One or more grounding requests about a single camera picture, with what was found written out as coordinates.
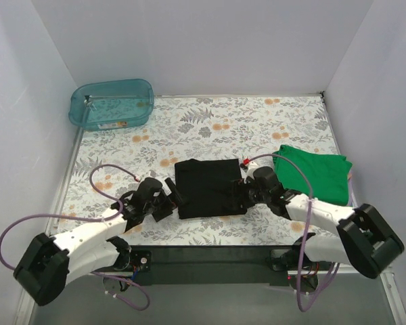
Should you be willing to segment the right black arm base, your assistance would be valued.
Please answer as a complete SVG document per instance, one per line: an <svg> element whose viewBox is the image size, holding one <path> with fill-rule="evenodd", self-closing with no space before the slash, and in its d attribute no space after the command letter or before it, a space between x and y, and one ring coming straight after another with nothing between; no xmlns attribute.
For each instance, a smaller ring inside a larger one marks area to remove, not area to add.
<svg viewBox="0 0 406 325"><path fill-rule="evenodd" d="M277 272L297 270L300 251L293 248L277 248L269 252L263 265Z"/></svg>

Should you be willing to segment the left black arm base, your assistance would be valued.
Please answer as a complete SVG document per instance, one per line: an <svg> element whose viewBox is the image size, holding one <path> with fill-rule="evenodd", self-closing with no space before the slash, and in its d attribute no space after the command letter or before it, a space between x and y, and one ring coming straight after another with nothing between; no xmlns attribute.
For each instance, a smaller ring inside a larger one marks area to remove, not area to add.
<svg viewBox="0 0 406 325"><path fill-rule="evenodd" d="M152 252L136 250L130 253L121 253L116 262L108 267L99 269L101 272L149 272L152 263Z"/></svg>

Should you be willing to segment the black t shirt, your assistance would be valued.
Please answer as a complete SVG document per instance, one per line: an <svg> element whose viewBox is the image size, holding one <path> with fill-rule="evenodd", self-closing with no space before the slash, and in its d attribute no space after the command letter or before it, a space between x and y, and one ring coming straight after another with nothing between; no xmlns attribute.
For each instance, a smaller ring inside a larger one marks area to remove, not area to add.
<svg viewBox="0 0 406 325"><path fill-rule="evenodd" d="M233 203L233 183L241 178L238 159L190 159L176 163L176 187L185 199L185 204L178 208L179 218L245 214L245 208Z"/></svg>

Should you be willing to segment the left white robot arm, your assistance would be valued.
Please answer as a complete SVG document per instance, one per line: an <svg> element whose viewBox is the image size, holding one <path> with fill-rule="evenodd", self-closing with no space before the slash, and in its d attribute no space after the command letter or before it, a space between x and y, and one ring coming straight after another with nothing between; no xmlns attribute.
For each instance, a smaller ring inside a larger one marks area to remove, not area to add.
<svg viewBox="0 0 406 325"><path fill-rule="evenodd" d="M136 190L123 194L99 219L55 236L36 236L14 270L14 278L39 306L55 300L72 281L111 267L133 269L131 245L121 235L146 216L156 221L186 204L171 178L145 178Z"/></svg>

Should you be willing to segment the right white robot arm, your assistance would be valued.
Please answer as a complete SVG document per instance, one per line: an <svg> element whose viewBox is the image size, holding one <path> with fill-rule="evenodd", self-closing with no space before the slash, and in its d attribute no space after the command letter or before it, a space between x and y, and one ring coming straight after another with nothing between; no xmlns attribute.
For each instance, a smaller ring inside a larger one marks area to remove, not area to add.
<svg viewBox="0 0 406 325"><path fill-rule="evenodd" d="M343 207L310 200L297 190L285 189L270 167L253 167L244 179L233 181L231 203L244 210L265 204L272 213L291 221L309 222L330 232L300 237L289 249L271 251L276 270L308 269L318 263L352 265L367 278L377 278L405 246L378 210L370 204Z"/></svg>

